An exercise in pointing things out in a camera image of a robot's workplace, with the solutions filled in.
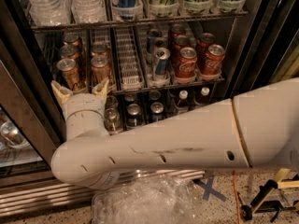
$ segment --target floor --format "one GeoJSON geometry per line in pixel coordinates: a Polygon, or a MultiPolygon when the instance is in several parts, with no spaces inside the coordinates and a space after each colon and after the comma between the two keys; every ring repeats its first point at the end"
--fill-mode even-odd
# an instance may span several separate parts
{"type": "MultiPolygon", "coordinates": [[[[264,185],[268,179],[273,178],[276,172],[277,170],[272,169],[236,171],[235,186],[241,198],[240,202],[249,204],[259,191],[259,187],[264,185]]],[[[289,178],[293,178],[294,175],[295,173],[290,173],[289,178]]],[[[242,220],[240,222],[237,220],[234,175],[232,171],[214,172],[208,179],[197,180],[196,185],[194,185],[194,191],[192,196],[192,202],[194,203],[192,210],[194,213],[194,224],[244,223],[242,220]]],[[[293,201],[299,200],[299,189],[275,190],[268,200],[280,200],[284,206],[290,206],[293,201]]],[[[270,219],[274,214],[254,214],[253,220],[246,223],[270,223],[270,219]]],[[[35,213],[4,217],[0,219],[0,223],[91,224],[92,218],[92,205],[90,203],[80,203],[35,213]]],[[[274,223],[299,223],[299,215],[295,212],[281,212],[274,223]]]]}

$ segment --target robotic arm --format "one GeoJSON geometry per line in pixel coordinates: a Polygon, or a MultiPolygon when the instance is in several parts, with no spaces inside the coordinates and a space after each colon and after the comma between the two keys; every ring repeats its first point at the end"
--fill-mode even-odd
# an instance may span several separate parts
{"type": "Polygon", "coordinates": [[[105,86],[77,94],[55,81],[67,141],[51,170],[65,183],[107,189],[119,172],[293,167],[299,171],[299,78],[109,136],[105,86]]]}

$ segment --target refrigerator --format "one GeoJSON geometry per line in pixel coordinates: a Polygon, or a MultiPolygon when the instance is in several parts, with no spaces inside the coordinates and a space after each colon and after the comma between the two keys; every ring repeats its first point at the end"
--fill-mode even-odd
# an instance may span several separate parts
{"type": "MultiPolygon", "coordinates": [[[[246,0],[238,12],[208,11],[194,16],[176,13],[164,18],[149,16],[147,3],[141,0],[143,9],[133,21],[115,19],[111,1],[103,1],[106,21],[78,23],[73,14],[70,24],[36,26],[29,0],[0,0],[0,121],[1,125],[9,123],[19,143],[25,145],[17,148],[11,140],[3,136],[0,139],[0,217],[89,202],[97,192],[62,183],[50,170],[52,154],[66,139],[63,113],[50,83],[62,80],[55,64],[62,37],[67,33],[82,38],[88,92],[94,85],[90,49],[96,41],[104,41],[110,47],[114,79],[110,94],[119,102],[123,132],[130,128],[124,99],[128,94],[136,93],[144,104],[150,91],[159,91],[166,104],[169,90],[209,87],[208,102],[214,103],[299,74],[298,0],[246,0]],[[209,81],[195,77],[191,82],[179,83],[169,73],[167,83],[153,82],[146,64],[147,31],[158,28],[167,35],[172,23],[184,24],[193,44],[203,32],[216,37],[225,48],[219,77],[209,81]],[[134,67],[133,73],[125,69],[128,61],[134,67]]],[[[143,125],[148,122],[149,115],[144,110],[143,125]]],[[[140,176],[166,173],[195,179],[206,172],[134,170],[121,173],[113,189],[140,176]]]]}

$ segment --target plastic bottle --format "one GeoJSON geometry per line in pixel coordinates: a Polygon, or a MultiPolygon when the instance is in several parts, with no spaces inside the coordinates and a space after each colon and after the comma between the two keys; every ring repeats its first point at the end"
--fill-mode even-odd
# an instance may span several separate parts
{"type": "Polygon", "coordinates": [[[174,100],[174,115],[180,115],[188,112],[189,102],[188,102],[188,92],[183,90],[180,91],[179,96],[174,100]]]}
{"type": "Polygon", "coordinates": [[[194,109],[206,106],[209,104],[209,88],[203,87],[200,92],[193,96],[194,109]]]}

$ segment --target wire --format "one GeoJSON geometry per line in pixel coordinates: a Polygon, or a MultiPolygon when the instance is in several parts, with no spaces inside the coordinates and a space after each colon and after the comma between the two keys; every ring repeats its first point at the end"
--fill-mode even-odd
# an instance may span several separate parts
{"type": "Polygon", "coordinates": [[[235,170],[234,170],[234,192],[235,192],[235,203],[236,203],[236,214],[237,214],[237,224],[241,223],[241,215],[240,215],[240,208],[239,208],[239,198],[237,195],[237,189],[236,189],[236,176],[235,176],[235,170]]]}

